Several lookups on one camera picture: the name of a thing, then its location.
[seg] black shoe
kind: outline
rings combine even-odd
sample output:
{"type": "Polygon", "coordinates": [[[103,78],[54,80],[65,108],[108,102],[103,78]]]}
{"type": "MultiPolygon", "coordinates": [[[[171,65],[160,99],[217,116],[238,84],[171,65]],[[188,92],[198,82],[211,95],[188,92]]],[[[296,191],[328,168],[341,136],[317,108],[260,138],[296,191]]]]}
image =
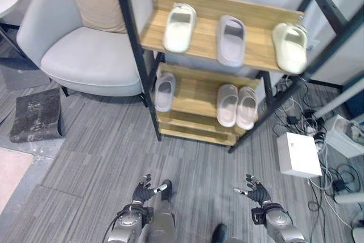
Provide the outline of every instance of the black shoe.
{"type": "Polygon", "coordinates": [[[172,198],[172,182],[169,179],[165,179],[162,184],[166,184],[167,185],[167,189],[165,189],[161,193],[160,199],[166,200],[168,202],[171,202],[171,198],[172,198]]]}
{"type": "Polygon", "coordinates": [[[223,223],[217,225],[212,234],[211,243],[223,243],[226,240],[227,226],[223,223]]]}

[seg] gray slipper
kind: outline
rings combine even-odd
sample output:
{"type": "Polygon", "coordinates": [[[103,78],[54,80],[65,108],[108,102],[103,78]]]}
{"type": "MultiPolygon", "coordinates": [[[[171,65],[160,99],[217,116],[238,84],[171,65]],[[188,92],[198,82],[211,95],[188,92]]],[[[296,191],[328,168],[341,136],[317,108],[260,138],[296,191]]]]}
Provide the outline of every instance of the gray slipper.
{"type": "Polygon", "coordinates": [[[160,112],[171,110],[173,95],[176,88],[176,78],[171,72],[166,72],[157,78],[155,83],[155,109],[160,112]]]}
{"type": "Polygon", "coordinates": [[[229,15],[220,17],[217,27],[217,60],[230,67],[241,67],[244,61],[245,25],[229,15]]]}

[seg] gray armchair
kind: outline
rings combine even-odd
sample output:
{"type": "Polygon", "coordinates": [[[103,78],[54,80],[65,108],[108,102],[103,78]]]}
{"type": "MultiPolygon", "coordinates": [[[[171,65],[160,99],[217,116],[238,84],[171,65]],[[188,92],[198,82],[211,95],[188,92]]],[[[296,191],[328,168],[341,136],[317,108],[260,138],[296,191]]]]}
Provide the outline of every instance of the gray armchair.
{"type": "MultiPolygon", "coordinates": [[[[140,32],[152,12],[152,0],[131,3],[140,32]]],[[[64,87],[103,96],[142,92],[128,35],[84,27],[75,0],[32,0],[16,39],[28,57],[64,87]]]]}

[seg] gray striped carpet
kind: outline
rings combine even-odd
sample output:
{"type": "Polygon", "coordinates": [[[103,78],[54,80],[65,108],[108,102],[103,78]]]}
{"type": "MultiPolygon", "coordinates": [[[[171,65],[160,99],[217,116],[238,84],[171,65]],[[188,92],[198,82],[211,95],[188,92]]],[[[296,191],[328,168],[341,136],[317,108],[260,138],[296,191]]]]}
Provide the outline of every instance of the gray striped carpet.
{"type": "MultiPolygon", "coordinates": [[[[0,135],[9,134],[16,97],[54,87],[56,84],[52,83],[8,92],[1,81],[0,135]]],[[[307,99],[312,104],[324,104],[338,94],[333,88],[309,88],[307,99]]],[[[298,101],[304,92],[297,94],[298,101]]],[[[226,147],[204,142],[172,137],[158,142],[148,110],[136,97],[110,98],[73,91],[69,97],[61,97],[65,141],[3,242],[100,243],[110,220],[131,201],[136,182],[148,172],[153,186],[164,179],[173,182],[178,243],[208,243],[221,222],[229,227],[230,236],[244,242],[271,242],[265,228],[255,226],[251,220],[250,210],[256,204],[232,190],[245,188],[246,173],[257,176],[273,200],[290,212],[304,236],[309,236],[316,217],[307,207],[313,194],[305,179],[279,172],[272,132],[276,117],[272,116],[229,155],[226,147]]],[[[343,113],[344,109],[335,112],[343,113]]],[[[347,160],[329,150],[330,166],[345,162],[354,165],[363,179],[362,156],[347,160]]],[[[348,222],[359,210],[355,204],[334,207],[348,222]]],[[[326,241],[353,242],[350,229],[338,221],[326,204],[324,211],[326,241]]],[[[323,242],[322,219],[313,242],[323,242]]]]}

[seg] pink rug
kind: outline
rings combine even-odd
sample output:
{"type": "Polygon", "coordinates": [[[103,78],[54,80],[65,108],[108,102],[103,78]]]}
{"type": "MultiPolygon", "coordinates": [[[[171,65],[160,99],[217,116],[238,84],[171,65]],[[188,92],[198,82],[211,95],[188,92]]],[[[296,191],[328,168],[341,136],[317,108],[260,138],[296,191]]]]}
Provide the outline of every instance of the pink rug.
{"type": "Polygon", "coordinates": [[[33,155],[0,147],[0,213],[33,161],[33,155]]]}

